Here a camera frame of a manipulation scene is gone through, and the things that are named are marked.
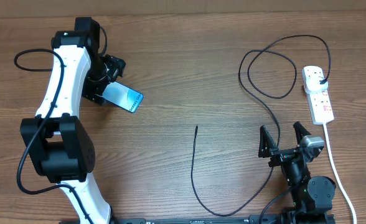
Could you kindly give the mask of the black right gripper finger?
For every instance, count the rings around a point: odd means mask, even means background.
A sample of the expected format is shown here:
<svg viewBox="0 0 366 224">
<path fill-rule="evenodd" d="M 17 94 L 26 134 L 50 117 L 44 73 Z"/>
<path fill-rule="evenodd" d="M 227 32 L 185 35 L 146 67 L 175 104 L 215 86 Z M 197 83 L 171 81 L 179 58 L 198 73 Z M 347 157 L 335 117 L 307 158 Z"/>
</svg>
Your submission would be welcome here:
<svg viewBox="0 0 366 224">
<path fill-rule="evenodd" d="M 270 136 L 265 126 L 260 127 L 260 146 L 258 151 L 259 157 L 271 157 L 278 150 L 276 143 Z"/>
<path fill-rule="evenodd" d="M 295 130 L 298 144 L 302 141 L 303 137 L 311 134 L 299 121 L 293 124 L 293 128 Z"/>
</svg>

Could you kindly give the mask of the blue Samsung Galaxy smartphone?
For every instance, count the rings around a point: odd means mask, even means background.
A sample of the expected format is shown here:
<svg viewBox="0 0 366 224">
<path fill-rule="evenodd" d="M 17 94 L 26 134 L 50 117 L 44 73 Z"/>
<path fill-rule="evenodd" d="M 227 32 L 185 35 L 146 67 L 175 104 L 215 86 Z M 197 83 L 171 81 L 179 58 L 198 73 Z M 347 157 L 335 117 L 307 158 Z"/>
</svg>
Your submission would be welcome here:
<svg viewBox="0 0 366 224">
<path fill-rule="evenodd" d="M 118 82 L 112 82 L 107 85 L 102 97 L 130 113 L 135 113 L 144 99 L 142 93 Z"/>
</svg>

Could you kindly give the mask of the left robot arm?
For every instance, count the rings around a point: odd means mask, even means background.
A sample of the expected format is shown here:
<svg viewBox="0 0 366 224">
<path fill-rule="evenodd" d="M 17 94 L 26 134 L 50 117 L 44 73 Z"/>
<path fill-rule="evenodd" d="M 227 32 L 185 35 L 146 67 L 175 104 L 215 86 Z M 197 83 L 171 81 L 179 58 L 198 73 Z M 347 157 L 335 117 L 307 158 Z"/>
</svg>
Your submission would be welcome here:
<svg viewBox="0 0 366 224">
<path fill-rule="evenodd" d="M 48 53 L 54 61 L 45 97 L 34 118 L 21 122 L 26 145 L 17 168 L 19 189 L 30 195 L 61 189 L 79 223 L 117 223 L 102 197 L 93 170 L 95 147 L 79 120 L 82 98 L 105 104 L 103 92 L 122 76 L 125 62 L 100 50 L 104 28 L 91 17 L 58 31 Z"/>
</svg>

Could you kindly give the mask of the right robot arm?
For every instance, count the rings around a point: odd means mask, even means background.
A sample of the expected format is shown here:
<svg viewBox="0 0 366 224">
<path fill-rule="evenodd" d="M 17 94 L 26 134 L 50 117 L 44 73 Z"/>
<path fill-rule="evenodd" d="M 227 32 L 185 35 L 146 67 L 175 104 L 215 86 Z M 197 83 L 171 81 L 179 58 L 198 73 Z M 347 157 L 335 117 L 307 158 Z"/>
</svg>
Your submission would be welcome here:
<svg viewBox="0 0 366 224">
<path fill-rule="evenodd" d="M 334 216 L 328 211 L 332 210 L 336 183 L 326 176 L 312 176 L 307 167 L 322 152 L 324 140 L 312 135 L 298 121 L 293 128 L 297 146 L 280 150 L 266 127 L 260 127 L 258 156 L 269 158 L 270 168 L 281 168 L 288 189 L 265 206 L 256 223 L 334 223 Z M 292 207 L 282 209 L 277 215 L 265 214 L 272 204 L 287 194 L 292 197 Z"/>
</svg>

